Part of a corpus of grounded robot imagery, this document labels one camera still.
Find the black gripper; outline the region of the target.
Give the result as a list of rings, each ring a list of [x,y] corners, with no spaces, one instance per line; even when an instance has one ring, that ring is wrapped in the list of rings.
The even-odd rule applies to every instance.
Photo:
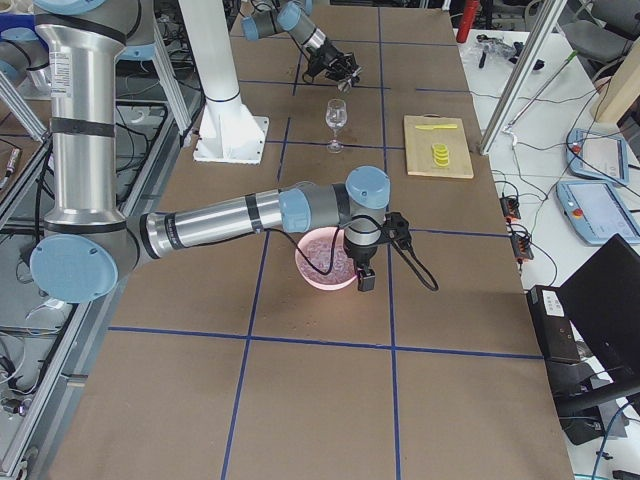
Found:
[[[352,52],[343,54],[332,43],[324,43],[318,50],[317,56],[328,80],[337,83],[340,80],[358,80],[362,68]]]
[[[376,274],[370,266],[370,261],[377,252],[377,246],[375,244],[359,245],[345,239],[344,251],[357,269],[358,290],[372,291],[375,287]]]

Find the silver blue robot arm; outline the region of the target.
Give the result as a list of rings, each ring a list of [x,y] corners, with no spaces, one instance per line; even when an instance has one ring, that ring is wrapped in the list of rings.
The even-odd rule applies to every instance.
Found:
[[[307,60],[302,80],[311,84],[321,74],[346,92],[360,81],[362,68],[352,52],[339,50],[310,18],[310,1],[269,3],[255,7],[254,13],[241,20],[244,37],[249,41],[286,33]]]
[[[126,217],[116,204],[117,58],[148,42],[154,9],[144,1],[38,1],[38,35],[49,49],[50,131],[55,204],[30,272],[38,287],[68,303],[108,294],[137,266],[171,252],[215,245],[275,228],[305,233],[339,227],[358,286],[373,288],[370,259],[382,240],[389,177],[361,166],[342,183],[303,182],[196,210]]]

